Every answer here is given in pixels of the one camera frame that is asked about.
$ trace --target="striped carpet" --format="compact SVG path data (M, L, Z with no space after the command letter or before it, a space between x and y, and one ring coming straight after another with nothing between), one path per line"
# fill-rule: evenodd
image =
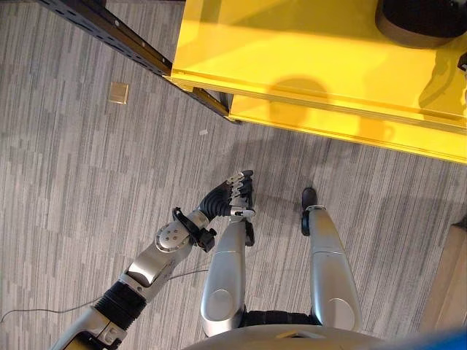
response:
M173 57L182 4L108 8ZM107 102L111 81L130 85L128 105ZM99 296L170 208L190 211L245 168L255 170L258 213L257 243L247 249L249 309L308 312L308 241L298 223L301 190L313 184L348 251L364 332L417 331L447 228L467 210L465 166L231 125L38 4L0 3L1 313ZM176 273L206 268L210 258L193 250ZM170 281L121 348L181 349L202 339L204 278ZM46 349L81 311L10 314L0 349Z

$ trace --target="black bracket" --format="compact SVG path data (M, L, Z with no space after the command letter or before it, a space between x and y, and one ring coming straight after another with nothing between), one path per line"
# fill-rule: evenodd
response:
M131 30L120 18L106 9L106 0L37 1L155 75L161 78L170 76L172 62ZM211 109L214 113L223 117L224 120L237 124L237 122L227 118L229 113L228 105L218 101L204 89L195 87L192 92L187 92L169 80L164 80Z
M467 52L459 58L458 68L467 72Z
M180 208L172 209L172 217L186 228L190 234L190 240L193 245L199 246L206 253L214 247L214 236L217 235L217 232L213 228L209 229L209 231L205 228L199 229L198 226L183 215Z

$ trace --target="yellow platform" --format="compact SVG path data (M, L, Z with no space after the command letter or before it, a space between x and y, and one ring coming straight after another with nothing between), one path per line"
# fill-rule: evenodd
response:
M377 0L187 0L169 79L321 109L313 114L320 128L341 116L341 139L467 163L465 80L456 67L467 36L437 50L395 45L374 24L376 5ZM240 116L233 108L231 117L263 118L251 113L257 109L247 110ZM381 133L389 135L389 129L378 121L397 137L412 137L386 140ZM282 114L262 123L326 134L317 132L315 122ZM356 125L366 125L365 136ZM463 149L442 147L448 135Z
M332 137L428 157L467 162L467 137L419 125L384 121L246 96L233 98L231 116L278 128Z

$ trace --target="cable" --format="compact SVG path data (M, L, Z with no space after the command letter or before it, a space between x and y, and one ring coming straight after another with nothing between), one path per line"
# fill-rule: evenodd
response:
M185 273L181 273L180 275L175 275L175 276L172 276L170 279L168 279L167 281L170 281L172 279L178 279L179 277L183 277L183 276L188 276L188 275L192 275L194 273L198 273L198 272L207 272L208 270L207 269L203 269L203 270L195 270L195 271L190 271L190 272L185 272ZM3 314L3 316L1 317L1 320L0 320L0 323L3 323L5 317L8 316L8 314L11 314L13 312L33 312L33 311L45 311L45 312L52 312L54 314L65 314L67 312L70 312L70 311L74 311L74 310L77 310L78 308L82 308L83 306L86 306L86 305L89 305L89 304L92 304L94 302L96 302L97 300L99 300L101 298L101 295L98 296L96 299L92 299L91 301L87 301L86 303L84 304L81 304L79 306L75 306L73 308L68 308L66 310L50 310L48 308L15 308L13 310L10 310L8 312L6 312L5 314Z

